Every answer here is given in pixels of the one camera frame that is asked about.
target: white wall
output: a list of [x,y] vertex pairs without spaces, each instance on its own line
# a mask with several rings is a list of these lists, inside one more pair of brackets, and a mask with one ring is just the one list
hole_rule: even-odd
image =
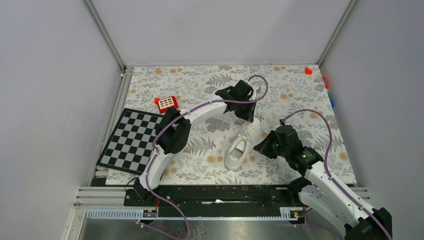
[[316,63],[349,0],[93,0],[128,65]]
[[81,0],[0,2],[0,239],[57,240],[120,71]]
[[394,239],[422,236],[423,12],[419,0],[359,1],[322,67],[355,175],[392,214]]

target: table surface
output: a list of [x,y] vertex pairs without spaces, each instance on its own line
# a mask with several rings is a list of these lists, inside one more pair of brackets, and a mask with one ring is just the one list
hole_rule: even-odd
[[[305,74],[305,67],[313,73]],[[352,166],[339,131],[327,90],[317,65],[205,65],[205,66],[140,66],[131,78],[125,108],[159,113],[154,98],[175,96],[179,109],[196,106],[212,97],[214,92],[234,86],[239,80],[262,75],[269,83],[266,97],[256,104],[255,116],[261,121],[265,138],[279,126],[279,119],[300,109],[313,109],[328,120],[333,143],[328,166],[345,183],[356,183]],[[249,83],[265,91],[264,82],[256,77]],[[224,165],[224,158],[243,120],[228,112],[207,119],[193,127],[187,146],[174,156],[166,167],[162,185],[229,185],[287,184],[300,174],[279,157],[269,159],[252,151],[236,171]],[[327,127],[315,113],[302,112],[291,117],[288,124],[297,130],[303,145],[324,156],[329,143]],[[131,173],[109,169],[107,185],[125,185],[136,177]]]

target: table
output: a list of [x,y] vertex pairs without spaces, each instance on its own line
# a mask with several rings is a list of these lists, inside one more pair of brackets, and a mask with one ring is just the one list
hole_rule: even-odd
[[[313,72],[305,74],[305,67]],[[279,119],[299,109],[313,109],[328,120],[333,144],[328,166],[345,183],[356,183],[352,166],[339,131],[320,69],[317,65],[191,65],[139,66],[134,68],[125,108],[158,113],[154,98],[175,96],[179,109],[194,107],[208,100],[216,90],[234,86],[239,80],[262,75],[269,83],[266,97],[255,108],[261,121],[262,138],[279,126]],[[260,78],[249,83],[265,90]],[[166,167],[161,185],[241,185],[287,184],[300,174],[286,161],[269,159],[252,151],[236,171],[224,165],[232,139],[243,124],[233,113],[211,117],[191,129],[187,146]],[[297,130],[307,147],[324,156],[329,135],[323,120],[315,113],[301,112],[287,121]],[[131,173],[109,169],[107,185],[125,185],[136,177]]]

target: black and white checkered board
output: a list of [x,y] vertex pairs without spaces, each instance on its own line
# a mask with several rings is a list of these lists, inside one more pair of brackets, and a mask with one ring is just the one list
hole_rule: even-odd
[[153,151],[152,142],[162,115],[125,108],[97,165],[141,175]]

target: red object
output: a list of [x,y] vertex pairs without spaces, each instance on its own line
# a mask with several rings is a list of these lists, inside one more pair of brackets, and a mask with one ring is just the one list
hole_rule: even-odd
[[178,102],[174,96],[170,96],[164,99],[155,97],[154,103],[157,105],[157,108],[161,114],[165,113],[170,107],[174,107],[176,109],[178,108]]
[[309,69],[309,67],[305,67],[305,74],[311,75],[312,74],[312,70]]

